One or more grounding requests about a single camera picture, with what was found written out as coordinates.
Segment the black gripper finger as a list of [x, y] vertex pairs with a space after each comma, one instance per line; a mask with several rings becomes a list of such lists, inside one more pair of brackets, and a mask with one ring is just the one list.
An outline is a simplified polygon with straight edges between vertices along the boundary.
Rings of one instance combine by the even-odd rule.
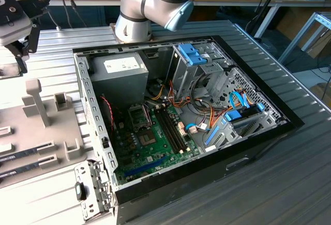
[[27, 67], [23, 57], [28, 57], [30, 53], [37, 51], [39, 35], [40, 23], [33, 21], [31, 32], [24, 38], [23, 42], [17, 40], [5, 46], [14, 55], [20, 74], [27, 73]]

